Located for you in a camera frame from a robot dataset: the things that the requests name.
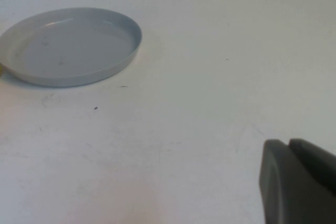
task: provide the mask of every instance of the white plate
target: white plate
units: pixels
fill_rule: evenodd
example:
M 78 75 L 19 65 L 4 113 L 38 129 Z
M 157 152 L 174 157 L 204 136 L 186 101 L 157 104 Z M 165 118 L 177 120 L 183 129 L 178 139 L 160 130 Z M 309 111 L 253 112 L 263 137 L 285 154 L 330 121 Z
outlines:
M 141 43 L 139 25 L 97 8 L 54 10 L 25 19 L 0 37 L 0 63 L 38 85 L 70 87 L 124 69 Z

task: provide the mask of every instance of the gray object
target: gray object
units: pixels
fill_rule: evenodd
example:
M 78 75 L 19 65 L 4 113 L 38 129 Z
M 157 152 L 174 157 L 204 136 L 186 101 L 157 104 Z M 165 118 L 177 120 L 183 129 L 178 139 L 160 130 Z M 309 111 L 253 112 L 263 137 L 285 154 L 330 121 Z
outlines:
M 141 43 L 139 25 L 97 8 L 54 10 L 25 19 L 0 37 L 0 63 L 38 85 L 70 87 L 123 70 Z

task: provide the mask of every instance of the dark gray plastic object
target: dark gray plastic object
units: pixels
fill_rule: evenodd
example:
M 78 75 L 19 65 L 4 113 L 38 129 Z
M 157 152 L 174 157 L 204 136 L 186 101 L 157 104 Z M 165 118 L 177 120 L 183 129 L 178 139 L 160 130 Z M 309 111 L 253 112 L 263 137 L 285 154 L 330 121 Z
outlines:
M 307 141 L 264 145 L 260 190 L 266 224 L 336 223 L 336 157 Z
M 70 87 L 123 70 L 142 40 L 139 25 L 106 9 L 70 8 L 27 18 L 0 37 L 0 63 L 38 85 Z

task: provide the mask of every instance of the scratch mark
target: scratch mark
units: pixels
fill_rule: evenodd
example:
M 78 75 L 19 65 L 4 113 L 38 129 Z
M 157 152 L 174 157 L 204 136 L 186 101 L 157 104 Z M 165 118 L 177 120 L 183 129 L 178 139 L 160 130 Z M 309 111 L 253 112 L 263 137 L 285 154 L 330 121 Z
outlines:
M 260 130 L 258 129 L 254 124 L 252 124 L 253 128 L 255 128 L 261 135 L 265 136 L 265 134 Z

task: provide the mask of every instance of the white table surface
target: white table surface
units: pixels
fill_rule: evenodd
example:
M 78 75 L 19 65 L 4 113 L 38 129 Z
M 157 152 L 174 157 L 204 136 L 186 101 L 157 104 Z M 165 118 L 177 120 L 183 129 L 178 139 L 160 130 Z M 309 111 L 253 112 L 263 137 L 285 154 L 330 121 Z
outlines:
M 336 152 L 336 0 L 0 0 L 0 32 L 76 6 L 143 44 L 84 87 L 1 76 L 0 223 L 264 223 L 265 139 Z

